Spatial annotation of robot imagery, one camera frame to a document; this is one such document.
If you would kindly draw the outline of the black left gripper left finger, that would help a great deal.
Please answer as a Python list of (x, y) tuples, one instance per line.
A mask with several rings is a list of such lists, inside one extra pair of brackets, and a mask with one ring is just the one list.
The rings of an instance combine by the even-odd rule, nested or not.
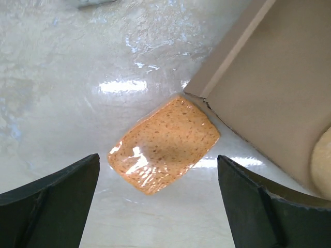
[(1, 247), (79, 247), (100, 172), (87, 157), (1, 194)]

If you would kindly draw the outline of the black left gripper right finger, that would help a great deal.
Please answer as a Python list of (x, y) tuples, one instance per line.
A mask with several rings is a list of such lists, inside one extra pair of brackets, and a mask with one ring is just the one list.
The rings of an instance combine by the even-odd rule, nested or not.
[(285, 187), (226, 156), (217, 162), (235, 247), (330, 248), (330, 201)]

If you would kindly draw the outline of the orange round sponge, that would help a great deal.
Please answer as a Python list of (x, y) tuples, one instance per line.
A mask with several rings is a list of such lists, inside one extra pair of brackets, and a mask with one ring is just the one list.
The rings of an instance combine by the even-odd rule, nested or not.
[(311, 175), (313, 183), (320, 194), (330, 200), (330, 128), (328, 128), (315, 144), (311, 156)]

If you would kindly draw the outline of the brown cardboard box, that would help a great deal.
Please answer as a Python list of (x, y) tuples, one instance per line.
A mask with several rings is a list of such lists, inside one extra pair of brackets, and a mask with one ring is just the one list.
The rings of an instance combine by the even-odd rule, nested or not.
[(330, 128), (330, 1), (251, 1), (184, 91), (322, 196), (310, 165)]

